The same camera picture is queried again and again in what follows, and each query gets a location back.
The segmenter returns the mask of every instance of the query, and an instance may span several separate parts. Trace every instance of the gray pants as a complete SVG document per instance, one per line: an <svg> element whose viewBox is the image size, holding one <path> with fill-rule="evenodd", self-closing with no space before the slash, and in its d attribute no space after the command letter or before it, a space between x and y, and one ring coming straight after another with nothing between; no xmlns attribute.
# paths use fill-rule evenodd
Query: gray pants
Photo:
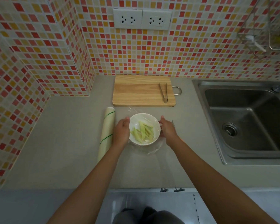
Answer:
<svg viewBox="0 0 280 224"><path fill-rule="evenodd" d="M135 210L124 209L115 216L113 224L184 224L184 222L168 211L156 211L146 207L140 220L135 215Z"/></svg>

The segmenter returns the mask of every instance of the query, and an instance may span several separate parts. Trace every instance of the electrical outlet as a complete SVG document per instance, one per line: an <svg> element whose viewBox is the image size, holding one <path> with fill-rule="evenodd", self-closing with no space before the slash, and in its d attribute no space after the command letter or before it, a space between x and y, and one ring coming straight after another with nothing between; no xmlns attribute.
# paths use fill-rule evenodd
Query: electrical outlet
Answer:
<svg viewBox="0 0 280 224"><path fill-rule="evenodd" d="M171 11L143 10L142 29L168 30L171 20Z"/></svg>
<svg viewBox="0 0 280 224"><path fill-rule="evenodd" d="M142 10L113 9L114 27L142 29Z"/></svg>

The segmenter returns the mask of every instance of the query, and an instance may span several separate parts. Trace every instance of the hand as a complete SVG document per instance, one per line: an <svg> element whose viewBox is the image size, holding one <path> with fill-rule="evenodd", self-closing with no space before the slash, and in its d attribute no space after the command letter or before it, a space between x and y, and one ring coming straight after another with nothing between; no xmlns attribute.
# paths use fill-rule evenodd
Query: hand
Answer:
<svg viewBox="0 0 280 224"><path fill-rule="evenodd" d="M130 138L130 118L121 119L113 130L114 146L124 148Z"/></svg>
<svg viewBox="0 0 280 224"><path fill-rule="evenodd" d="M171 147L174 140L179 138L175 127L172 122L165 120L164 116L161 116L159 123L162 124L160 137L166 138L166 144Z"/></svg>

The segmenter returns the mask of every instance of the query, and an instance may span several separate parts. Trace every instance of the bowl rim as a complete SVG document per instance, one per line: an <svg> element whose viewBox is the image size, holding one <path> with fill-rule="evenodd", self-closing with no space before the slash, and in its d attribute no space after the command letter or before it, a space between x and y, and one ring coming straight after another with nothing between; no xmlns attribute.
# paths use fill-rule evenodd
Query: bowl rim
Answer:
<svg viewBox="0 0 280 224"><path fill-rule="evenodd" d="M157 120L156 117L154 117L153 115L148 114L148 113L137 113L137 114L134 114L134 115L132 115L132 116L130 117L130 120L131 120L132 117L134 117L134 116L136 116L136 115L139 115L139 114L149 115L149 116L153 117L155 120ZM159 132L158 137L157 137L155 140L153 140L152 142L148 143L148 144L145 144L145 145L144 145L144 144L140 144L139 142L136 143L136 142L133 142L130 138L129 138L129 139L131 140L132 143L134 143L134 144L136 144L136 145L140 145L140 146L151 145L152 143L156 142L156 140L160 137L160 134L161 134L161 126L159 125L159 127L160 127L160 132Z"/></svg>

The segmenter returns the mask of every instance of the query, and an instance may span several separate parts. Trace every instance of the stainless steel sink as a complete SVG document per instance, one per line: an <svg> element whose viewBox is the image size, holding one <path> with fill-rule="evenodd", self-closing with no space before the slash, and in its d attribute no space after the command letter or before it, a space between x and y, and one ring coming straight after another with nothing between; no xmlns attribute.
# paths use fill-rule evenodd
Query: stainless steel sink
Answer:
<svg viewBox="0 0 280 224"><path fill-rule="evenodd" d="M225 164L280 164L276 82L193 83Z"/></svg>

